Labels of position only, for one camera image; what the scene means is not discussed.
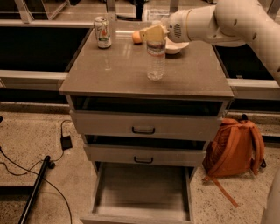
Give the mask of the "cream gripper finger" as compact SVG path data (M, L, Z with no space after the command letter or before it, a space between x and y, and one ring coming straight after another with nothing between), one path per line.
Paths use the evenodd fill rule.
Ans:
M142 41L163 41L168 31L165 26L156 24L142 29L139 33Z

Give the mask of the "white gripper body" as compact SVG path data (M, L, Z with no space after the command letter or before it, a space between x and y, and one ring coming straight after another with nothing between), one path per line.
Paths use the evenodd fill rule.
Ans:
M167 30L167 37L174 43L189 42L187 19L190 10L178 10L168 17L162 18L163 26Z

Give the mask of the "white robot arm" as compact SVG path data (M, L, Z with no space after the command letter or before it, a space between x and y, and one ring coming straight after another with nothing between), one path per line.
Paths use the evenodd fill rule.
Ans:
M140 33L152 37L166 35L174 43L204 41L209 44L242 42L258 56L275 81L280 81L280 25L257 0L220 0L214 6L180 10L162 17ZM261 175L260 199L242 206L242 211L225 208L220 198L195 224L279 224L279 165Z

